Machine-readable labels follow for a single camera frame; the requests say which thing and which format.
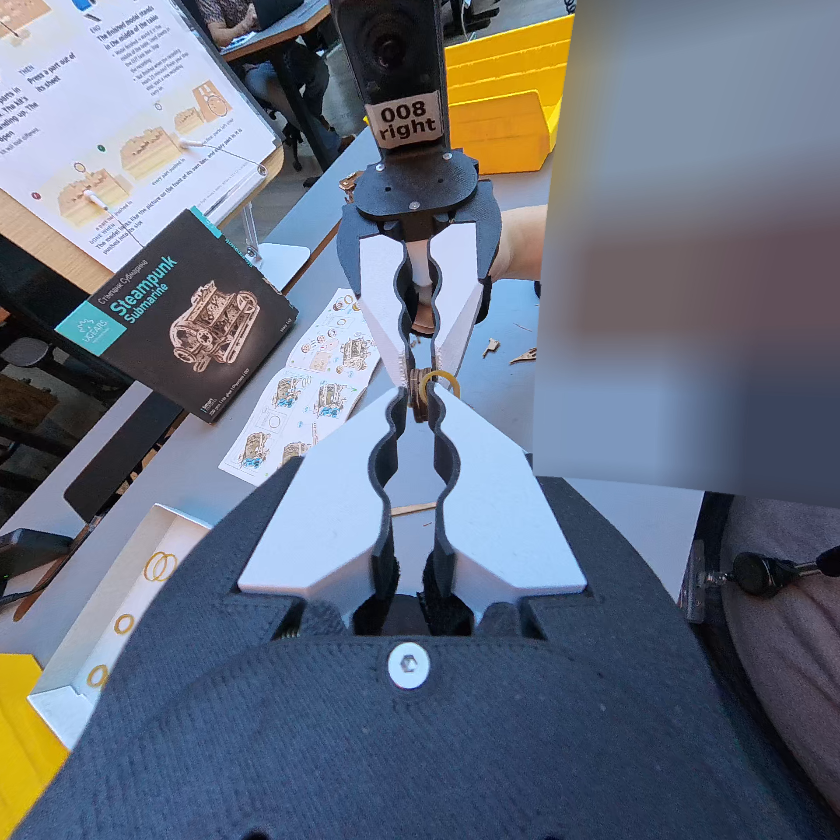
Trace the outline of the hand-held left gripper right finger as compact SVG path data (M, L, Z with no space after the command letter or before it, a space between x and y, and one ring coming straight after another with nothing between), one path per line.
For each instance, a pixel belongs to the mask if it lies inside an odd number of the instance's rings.
M434 467L445 488L423 573L432 635L469 635L496 603L578 595L586 579L522 448L430 384Z

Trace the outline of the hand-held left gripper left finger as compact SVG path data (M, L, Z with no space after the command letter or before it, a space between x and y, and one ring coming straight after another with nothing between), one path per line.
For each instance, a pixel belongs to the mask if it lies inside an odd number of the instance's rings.
M397 471L407 390L392 388L311 448L298 466L242 574L242 592L324 601L380 635L399 570L392 505L384 487Z

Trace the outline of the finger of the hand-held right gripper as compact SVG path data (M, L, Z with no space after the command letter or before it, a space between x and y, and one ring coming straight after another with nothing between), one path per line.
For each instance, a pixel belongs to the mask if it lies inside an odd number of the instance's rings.
M397 285L405 263L403 242L383 234L360 239L360 307L393 384L407 388L413 356L404 292Z
M437 268L433 294L435 368L459 372L476 324L483 294L478 279L476 223L454 223L429 241L429 256Z

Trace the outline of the white cardboard tray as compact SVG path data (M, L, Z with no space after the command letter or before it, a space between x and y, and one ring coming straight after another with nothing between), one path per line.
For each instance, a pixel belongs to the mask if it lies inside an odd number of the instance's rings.
M28 695L29 704L67 749L76 745L103 691L104 686L87 686L88 672L105 664L110 675L132 631L165 584L144 579L147 560L161 551L174 554L179 565L210 529L202 520L154 504L81 610ZM113 624L123 613L133 614L135 625L131 633L120 636Z

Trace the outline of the person's right forearm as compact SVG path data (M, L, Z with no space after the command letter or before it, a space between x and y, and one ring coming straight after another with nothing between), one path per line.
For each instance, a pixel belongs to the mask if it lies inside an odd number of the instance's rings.
M501 213L497 256L490 269L492 281L539 281L548 205L523 206Z

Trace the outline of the grey desk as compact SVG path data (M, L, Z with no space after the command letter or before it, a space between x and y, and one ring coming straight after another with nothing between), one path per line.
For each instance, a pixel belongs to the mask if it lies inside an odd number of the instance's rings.
M365 129L321 180L289 211L268 236L269 242L304 245L314 256L321 234L329 235L340 220L344 193L339 180L375 162L379 155ZM548 202L552 156L538 172L494 176L493 191L502 208ZM275 373L285 364L303 330L311 325L339 287L346 287L329 241L287 294L299 310L294 329L264 363L235 403L214 425L188 415L150 465L143 469L115 507L70 559L57 578L16 622L15 605L2 610L1 649L4 654L33 655L41 667L55 653L116 559L153 504L175 508L214 525L239 504L253 487L218 468L233 446L256 402ZM535 362L510 365L510 359L538 344L539 304L532 284L500 280L491 295L489 313L474 330L459 373L462 399L518 445L532 451L532 410ZM483 359L489 338L500 348ZM143 402L149 389L132 385L104 418L65 458L45 483L12 516L3 532L17 528L75 536L82 519L64 498L65 489L120 426ZM392 503L404 506L436 497L440 480L432 465L432 441L427 427L409 413L399 441L399 472L387 485ZM643 556L676 600L690 552L702 495L678 490L608 481L571 479L572 487L593 503ZM430 514L416 513L395 520L395 549L402 567L399 592L414 593L433 530Z

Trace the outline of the wooden desk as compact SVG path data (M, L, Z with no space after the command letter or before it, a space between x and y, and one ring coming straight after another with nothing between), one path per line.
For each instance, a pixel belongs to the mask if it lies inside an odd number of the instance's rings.
M275 22L240 45L230 45L219 51L228 63L248 56L254 56L262 50L270 49L315 29L331 14L329 1L306 1L288 16Z

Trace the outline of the clear poster stand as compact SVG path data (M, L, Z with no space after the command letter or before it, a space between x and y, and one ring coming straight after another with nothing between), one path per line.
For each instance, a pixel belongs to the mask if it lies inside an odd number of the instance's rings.
M259 243L252 203L280 172L283 161L284 151L276 148L263 161L263 175L254 164L249 164L242 179L225 187L203 207L203 213L217 228L225 228L231 220L240 217L245 231L245 257L278 291L283 290L311 255L305 246Z

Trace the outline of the yellow plastic bin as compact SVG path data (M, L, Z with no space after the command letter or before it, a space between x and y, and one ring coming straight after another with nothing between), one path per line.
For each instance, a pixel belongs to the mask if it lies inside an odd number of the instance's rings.
M69 754L28 703L41 674L32 655L1 655L1 838L11 835Z
M451 105L536 91L544 111L562 98L574 16L490 35L445 50Z
M480 175L537 172L553 150L561 101L544 108L537 91L451 104L450 140Z

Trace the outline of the illustrated assembly booklet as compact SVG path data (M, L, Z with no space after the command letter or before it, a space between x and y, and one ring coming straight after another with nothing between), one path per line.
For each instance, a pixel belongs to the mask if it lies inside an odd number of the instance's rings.
M335 291L272 378L219 468L258 486L343 424L380 362L359 303Z

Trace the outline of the black flat pad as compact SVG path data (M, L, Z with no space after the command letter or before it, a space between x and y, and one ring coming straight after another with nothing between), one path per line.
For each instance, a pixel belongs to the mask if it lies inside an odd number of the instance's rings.
M156 392L144 399L65 491L65 500L84 522L113 504L116 490L182 413Z

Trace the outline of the black model kit box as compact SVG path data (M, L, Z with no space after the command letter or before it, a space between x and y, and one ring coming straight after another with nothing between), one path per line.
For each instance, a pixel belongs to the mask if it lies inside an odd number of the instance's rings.
M297 315L193 207L56 331L211 424Z

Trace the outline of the instruction poster with wooden board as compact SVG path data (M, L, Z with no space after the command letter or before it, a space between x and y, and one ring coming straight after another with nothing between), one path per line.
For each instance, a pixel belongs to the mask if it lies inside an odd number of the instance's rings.
M172 2L2 1L1 19L2 190L107 270L263 186L277 135Z

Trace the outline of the person's grey trouser leg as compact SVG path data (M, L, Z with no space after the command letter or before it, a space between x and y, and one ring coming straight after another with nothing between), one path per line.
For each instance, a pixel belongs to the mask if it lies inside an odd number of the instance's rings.
M839 544L839 510L735 497L721 561L741 552L808 563ZM722 590L731 638L752 688L788 749L839 808L839 582L821 574L762 599Z

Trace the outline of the black office chair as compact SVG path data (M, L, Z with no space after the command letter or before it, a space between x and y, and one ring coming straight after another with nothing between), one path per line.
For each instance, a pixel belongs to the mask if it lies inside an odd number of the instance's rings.
M1 237L2 370L8 367L45 375L48 385L60 383L108 410L132 380L55 331L55 326L87 299L87 295L36 257ZM56 425L39 430L47 418L38 384L16 396L2 390L2 463L22 447L54 459L66 457L78 437Z

